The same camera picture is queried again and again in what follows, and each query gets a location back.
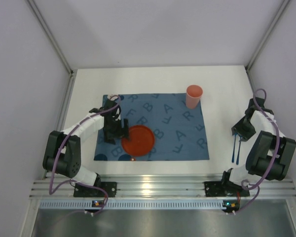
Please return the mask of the blue fork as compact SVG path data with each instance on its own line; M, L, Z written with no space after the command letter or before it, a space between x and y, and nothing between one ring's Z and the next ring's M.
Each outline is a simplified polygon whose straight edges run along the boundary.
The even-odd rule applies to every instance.
M231 162L234 163L235 162L235 145L236 145L236 137L237 137L237 133L234 133L234 142L233 142L233 152L232 152L232 158L231 158Z

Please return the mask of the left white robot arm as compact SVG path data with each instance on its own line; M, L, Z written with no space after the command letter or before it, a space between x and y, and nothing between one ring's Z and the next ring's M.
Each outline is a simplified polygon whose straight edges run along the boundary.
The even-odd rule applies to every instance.
M119 95L113 95L100 108L91 109L82 121L62 131L52 131L47 140L42 166L52 172L50 192L55 174L69 178L70 182L85 187L99 187L101 178L96 172L82 165L82 143L93 134L102 131L107 144L115 144L117 139L129 138L128 119L121 119Z

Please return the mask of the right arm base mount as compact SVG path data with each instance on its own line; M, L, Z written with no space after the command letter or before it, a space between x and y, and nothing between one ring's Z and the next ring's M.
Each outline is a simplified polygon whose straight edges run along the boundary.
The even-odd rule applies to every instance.
M221 181L207 181L204 182L205 196L206 197L249 197L250 192L246 190L239 190L233 188L226 188L222 185Z

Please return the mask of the aluminium mounting rail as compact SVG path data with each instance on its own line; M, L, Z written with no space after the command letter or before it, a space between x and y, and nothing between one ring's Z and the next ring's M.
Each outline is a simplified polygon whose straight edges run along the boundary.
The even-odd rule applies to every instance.
M205 198L205 182L219 181L220 175L103 175L104 182L117 183L117 198ZM50 175L36 180L30 198L72 198L74 188L63 184L53 195L48 192ZM260 185L260 199L296 198L296 188L290 178L283 181L264 181Z

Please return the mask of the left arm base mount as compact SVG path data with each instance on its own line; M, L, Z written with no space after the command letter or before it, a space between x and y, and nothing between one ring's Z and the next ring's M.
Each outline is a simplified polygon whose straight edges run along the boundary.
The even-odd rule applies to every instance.
M103 191L100 191L98 189L75 184L73 196L75 198L104 198L104 197L114 198L117 192L117 183L102 182L100 184L100 189L104 190L107 194L105 194Z

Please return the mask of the blue letter-print placemat cloth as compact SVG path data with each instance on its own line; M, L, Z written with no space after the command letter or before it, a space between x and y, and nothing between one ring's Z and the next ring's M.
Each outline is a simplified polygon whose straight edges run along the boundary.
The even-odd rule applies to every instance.
M209 152L201 104L185 105L185 94L124 94L121 118L129 126L144 125L154 134L152 150L138 161L208 160Z

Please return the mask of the pink plastic cup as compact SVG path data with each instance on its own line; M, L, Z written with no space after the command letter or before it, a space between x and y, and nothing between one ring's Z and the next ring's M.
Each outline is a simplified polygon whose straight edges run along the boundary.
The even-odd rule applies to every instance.
M190 85L186 89L185 104L189 109L195 109L203 95L203 89L198 85Z

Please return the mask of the blue spoon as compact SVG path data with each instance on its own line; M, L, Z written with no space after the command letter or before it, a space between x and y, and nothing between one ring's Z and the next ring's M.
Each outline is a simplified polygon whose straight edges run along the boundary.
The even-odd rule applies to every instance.
M242 137L239 136L239 145L238 145L238 152L237 152L237 158L236 158L236 165L239 165L239 160L240 160L241 139L242 139Z

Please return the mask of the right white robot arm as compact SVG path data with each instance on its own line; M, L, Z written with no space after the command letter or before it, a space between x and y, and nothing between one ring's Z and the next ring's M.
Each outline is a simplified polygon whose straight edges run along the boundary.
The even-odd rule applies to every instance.
M250 99L245 115L231 128L234 142L239 138L238 148L248 147L249 153L243 166L223 172L222 185L226 188L255 184L266 171L268 181L281 181L287 175L296 141L279 130L274 112L264 103L263 98Z

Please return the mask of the red round plate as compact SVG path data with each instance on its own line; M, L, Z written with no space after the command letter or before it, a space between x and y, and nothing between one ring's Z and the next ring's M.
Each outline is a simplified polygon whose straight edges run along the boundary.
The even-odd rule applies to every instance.
M155 137L150 128L144 125L134 125L129 128L129 138L122 138L123 150L133 156L147 155L154 147Z

